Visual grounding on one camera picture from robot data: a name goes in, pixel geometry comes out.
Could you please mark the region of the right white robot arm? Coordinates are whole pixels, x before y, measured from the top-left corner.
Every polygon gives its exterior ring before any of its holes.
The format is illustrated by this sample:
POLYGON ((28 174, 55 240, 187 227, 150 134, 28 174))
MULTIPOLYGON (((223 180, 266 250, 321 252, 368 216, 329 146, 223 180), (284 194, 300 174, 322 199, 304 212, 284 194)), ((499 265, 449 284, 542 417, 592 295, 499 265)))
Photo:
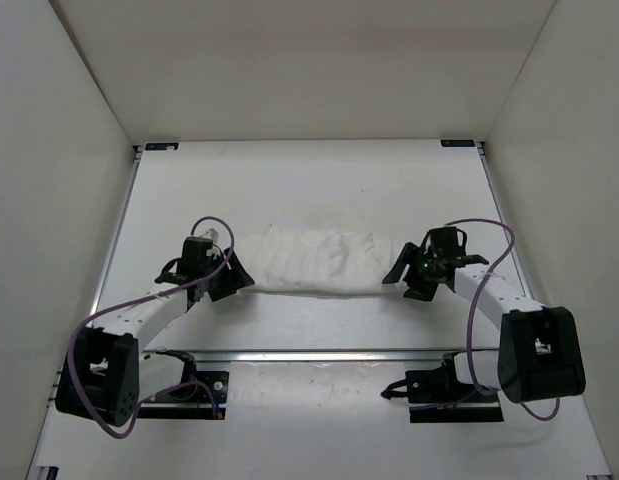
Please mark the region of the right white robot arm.
POLYGON ((440 367, 410 380, 412 400, 440 392, 449 400, 503 393, 514 404, 584 393, 586 377, 575 319, 513 288, 496 265, 467 251, 459 222, 429 230, 406 243, 384 277, 404 282, 405 297, 430 302, 440 286, 469 301, 465 348, 444 355, 440 367))

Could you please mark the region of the white fabric skirt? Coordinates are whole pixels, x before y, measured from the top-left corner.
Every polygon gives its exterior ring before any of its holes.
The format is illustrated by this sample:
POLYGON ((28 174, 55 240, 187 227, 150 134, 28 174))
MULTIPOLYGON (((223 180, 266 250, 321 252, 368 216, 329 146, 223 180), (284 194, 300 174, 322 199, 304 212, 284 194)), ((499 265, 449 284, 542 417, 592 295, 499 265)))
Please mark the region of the white fabric skirt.
POLYGON ((396 244, 371 231, 295 230, 270 224, 236 241, 253 291, 305 296, 380 296, 399 292, 383 279, 396 244))

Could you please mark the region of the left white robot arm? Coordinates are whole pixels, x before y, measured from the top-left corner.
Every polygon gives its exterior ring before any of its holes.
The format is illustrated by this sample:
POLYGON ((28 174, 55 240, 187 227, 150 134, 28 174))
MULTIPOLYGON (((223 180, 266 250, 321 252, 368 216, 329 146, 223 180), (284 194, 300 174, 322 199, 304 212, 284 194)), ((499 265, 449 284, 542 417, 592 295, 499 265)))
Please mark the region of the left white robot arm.
POLYGON ((210 389, 198 379, 196 361, 182 350, 149 344, 203 299, 213 302, 254 285, 231 248, 209 229, 190 235, 179 257, 168 261, 154 290, 94 315, 70 338, 54 406, 100 424, 109 433, 133 425, 147 400, 188 400, 210 389))

